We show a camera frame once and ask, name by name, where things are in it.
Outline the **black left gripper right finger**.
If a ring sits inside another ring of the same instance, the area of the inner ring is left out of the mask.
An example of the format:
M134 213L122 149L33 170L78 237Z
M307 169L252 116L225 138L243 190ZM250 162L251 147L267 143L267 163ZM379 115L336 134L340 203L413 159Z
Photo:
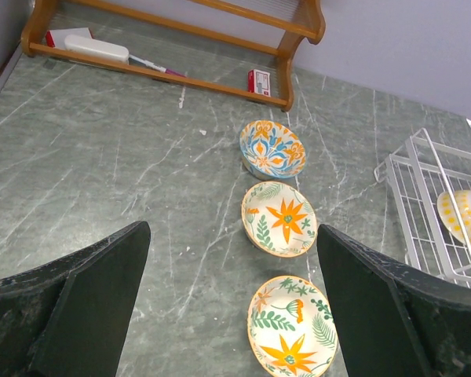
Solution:
M471 376L471 289L374 251L330 225L316 240L351 376Z

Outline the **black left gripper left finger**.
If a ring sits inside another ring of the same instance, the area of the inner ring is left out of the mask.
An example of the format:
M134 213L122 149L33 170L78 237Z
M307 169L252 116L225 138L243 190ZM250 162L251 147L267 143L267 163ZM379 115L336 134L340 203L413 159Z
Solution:
M114 376L148 257L135 221L0 279L0 376Z

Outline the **yellow sun pattern bowl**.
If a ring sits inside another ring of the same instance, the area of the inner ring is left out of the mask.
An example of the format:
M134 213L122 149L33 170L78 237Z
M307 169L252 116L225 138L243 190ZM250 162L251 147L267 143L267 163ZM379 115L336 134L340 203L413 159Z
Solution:
M471 190L442 192L437 198L440 220L451 235L465 244L468 236L471 246Z

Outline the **wooden shelf rack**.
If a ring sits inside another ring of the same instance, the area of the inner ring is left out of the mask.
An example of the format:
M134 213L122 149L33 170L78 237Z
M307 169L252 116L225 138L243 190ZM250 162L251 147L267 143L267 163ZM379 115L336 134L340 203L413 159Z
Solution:
M22 30L20 45L29 57L65 59L289 111L294 103L291 81L294 55L303 40L317 45L326 31L320 3L298 1L290 21L226 1L201 1L199 5L217 15L233 15L259 26L277 28L283 33L282 38L277 46L268 46L109 1L37 1ZM49 45L46 39L49 27L56 20L67 19L93 25L108 21L110 29L120 32L119 41L133 51L144 51L150 57L174 64L187 75L169 75L143 64L124 64ZM247 75L252 69L270 73L271 97L248 91Z

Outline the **green fern orange flower bowl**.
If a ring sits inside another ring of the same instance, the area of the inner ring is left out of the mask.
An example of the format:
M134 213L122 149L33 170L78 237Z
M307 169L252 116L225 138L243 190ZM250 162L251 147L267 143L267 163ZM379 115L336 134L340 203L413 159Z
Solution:
M329 302L298 276L277 276L258 288L248 308L247 334L272 376L322 376L338 348Z

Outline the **orange flower green leaf bowl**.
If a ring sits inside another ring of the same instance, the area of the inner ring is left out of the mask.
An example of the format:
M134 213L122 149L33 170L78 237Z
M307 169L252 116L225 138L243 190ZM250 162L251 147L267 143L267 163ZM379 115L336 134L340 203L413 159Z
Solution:
M278 181L249 188L241 217L252 244L280 258L305 254L316 240L318 223L312 205L297 189Z

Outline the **blue orange floral bowl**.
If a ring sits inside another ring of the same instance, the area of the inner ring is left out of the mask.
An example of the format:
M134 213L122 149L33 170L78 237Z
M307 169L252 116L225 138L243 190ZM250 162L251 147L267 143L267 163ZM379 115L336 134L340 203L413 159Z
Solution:
M239 134L239 148L245 168L263 181L293 178L305 168L305 146L281 123L248 123Z

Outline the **red white small box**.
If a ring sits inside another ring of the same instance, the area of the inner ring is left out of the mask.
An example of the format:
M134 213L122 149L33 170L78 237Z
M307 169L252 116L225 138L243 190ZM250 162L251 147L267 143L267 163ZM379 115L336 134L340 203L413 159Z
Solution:
M250 93L271 97L270 73L252 69L247 75L247 88Z

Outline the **white plastic case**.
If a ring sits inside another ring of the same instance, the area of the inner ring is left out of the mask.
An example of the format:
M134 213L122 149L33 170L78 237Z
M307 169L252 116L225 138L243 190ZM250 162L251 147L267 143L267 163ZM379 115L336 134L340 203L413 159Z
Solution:
M124 46L94 38L83 37L81 35L68 35L64 39L64 44L68 51L117 61L124 64L129 63L130 52Z

